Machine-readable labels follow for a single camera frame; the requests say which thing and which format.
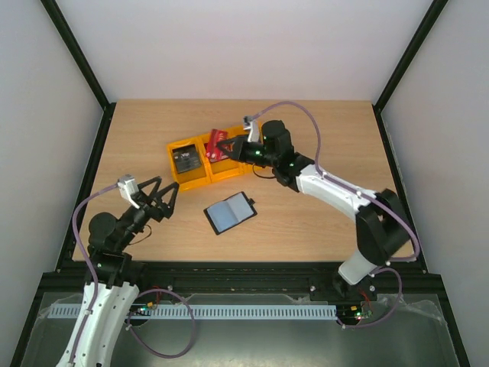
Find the black VIP card stack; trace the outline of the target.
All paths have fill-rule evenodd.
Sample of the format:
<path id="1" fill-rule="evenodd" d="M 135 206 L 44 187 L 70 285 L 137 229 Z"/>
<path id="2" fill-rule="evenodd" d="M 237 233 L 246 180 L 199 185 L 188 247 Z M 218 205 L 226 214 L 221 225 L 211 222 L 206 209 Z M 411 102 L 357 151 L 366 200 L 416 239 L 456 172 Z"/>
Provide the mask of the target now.
<path id="1" fill-rule="evenodd" d="M 195 145 L 172 150 L 172 157 L 178 174 L 193 171 L 202 165 Z"/>

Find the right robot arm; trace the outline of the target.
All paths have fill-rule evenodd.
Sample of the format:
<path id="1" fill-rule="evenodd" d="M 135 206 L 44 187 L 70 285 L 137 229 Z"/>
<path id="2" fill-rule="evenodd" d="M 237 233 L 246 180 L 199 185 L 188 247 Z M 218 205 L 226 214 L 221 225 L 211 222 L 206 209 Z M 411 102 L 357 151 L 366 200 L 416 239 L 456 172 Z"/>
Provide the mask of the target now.
<path id="1" fill-rule="evenodd" d="M 333 275 L 332 286 L 341 299 L 352 298 L 360 282 L 393 260 L 412 238 L 399 197 L 392 190 L 380 193 L 355 186 L 321 169 L 311 158 L 297 152 L 290 132 L 280 120 L 265 122 L 261 136 L 248 135 L 216 143 L 233 161 L 270 167 L 280 184 L 313 196 L 336 208 L 355 223 L 357 248 Z"/>

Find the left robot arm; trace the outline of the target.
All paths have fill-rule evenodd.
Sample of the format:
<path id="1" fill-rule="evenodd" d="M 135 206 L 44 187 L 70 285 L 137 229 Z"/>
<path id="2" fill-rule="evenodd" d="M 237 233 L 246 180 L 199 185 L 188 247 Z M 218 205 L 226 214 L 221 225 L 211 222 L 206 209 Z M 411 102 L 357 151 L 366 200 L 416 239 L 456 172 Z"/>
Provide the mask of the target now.
<path id="1" fill-rule="evenodd" d="M 88 196 L 72 217 L 76 244 L 88 271 L 81 304 L 70 340 L 59 366 L 108 366 L 118 334 L 141 288 L 143 263 L 133 261 L 125 249 L 151 221 L 161 222 L 173 215 L 180 185 L 162 187 L 161 178 L 137 183 L 129 174 L 114 184 Z M 129 204 L 120 216 L 102 212 L 89 222 L 88 245 L 83 245 L 77 224 L 79 212 L 90 201 L 117 189 Z"/>

